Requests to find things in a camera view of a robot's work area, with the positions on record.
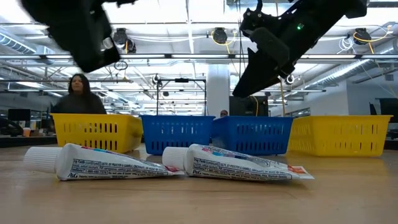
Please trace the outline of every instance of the yellow basket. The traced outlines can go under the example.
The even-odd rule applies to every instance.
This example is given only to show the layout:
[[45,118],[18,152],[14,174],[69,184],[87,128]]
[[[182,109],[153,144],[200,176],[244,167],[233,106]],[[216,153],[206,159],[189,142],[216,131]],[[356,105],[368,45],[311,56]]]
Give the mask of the yellow basket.
[[60,147],[74,143],[124,153],[141,143],[142,121],[122,114],[53,114]]
[[380,156],[392,116],[308,116],[293,120],[288,149],[314,156]]

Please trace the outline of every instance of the toothpaste tube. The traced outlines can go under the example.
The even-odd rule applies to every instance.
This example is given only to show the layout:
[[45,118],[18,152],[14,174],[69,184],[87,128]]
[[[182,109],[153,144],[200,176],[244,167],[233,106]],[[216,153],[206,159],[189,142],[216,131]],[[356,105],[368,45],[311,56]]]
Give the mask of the toothpaste tube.
[[162,161],[166,167],[184,170],[194,177],[260,181],[314,179],[303,167],[198,144],[189,148],[166,147]]
[[153,162],[75,144],[32,147],[25,154],[24,164],[32,171],[56,174],[60,180],[137,179],[183,174]]

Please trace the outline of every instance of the table surface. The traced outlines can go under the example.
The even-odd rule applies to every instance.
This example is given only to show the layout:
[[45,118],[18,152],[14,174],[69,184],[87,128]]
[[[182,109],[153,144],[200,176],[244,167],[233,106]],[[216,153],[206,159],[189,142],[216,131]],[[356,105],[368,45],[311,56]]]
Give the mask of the table surface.
[[[315,180],[242,182],[185,176],[60,182],[0,149],[1,223],[397,223],[398,151],[380,158],[267,157]],[[161,162],[145,153],[132,156]]]

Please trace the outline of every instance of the white column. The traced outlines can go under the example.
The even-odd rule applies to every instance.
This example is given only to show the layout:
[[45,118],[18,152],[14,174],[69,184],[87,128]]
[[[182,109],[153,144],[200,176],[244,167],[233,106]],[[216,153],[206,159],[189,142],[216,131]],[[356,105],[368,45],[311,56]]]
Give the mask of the white column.
[[206,80],[208,115],[219,118],[222,110],[229,114],[229,66],[209,65]]

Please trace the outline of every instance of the white cap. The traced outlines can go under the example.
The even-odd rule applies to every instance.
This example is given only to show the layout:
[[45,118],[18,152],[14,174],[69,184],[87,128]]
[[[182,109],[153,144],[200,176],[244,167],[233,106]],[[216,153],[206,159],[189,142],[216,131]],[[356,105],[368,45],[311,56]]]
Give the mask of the white cap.
[[55,161],[61,147],[31,147],[25,154],[24,165],[31,171],[54,174]]
[[187,151],[187,147],[166,147],[162,156],[163,165],[184,170],[184,159]]

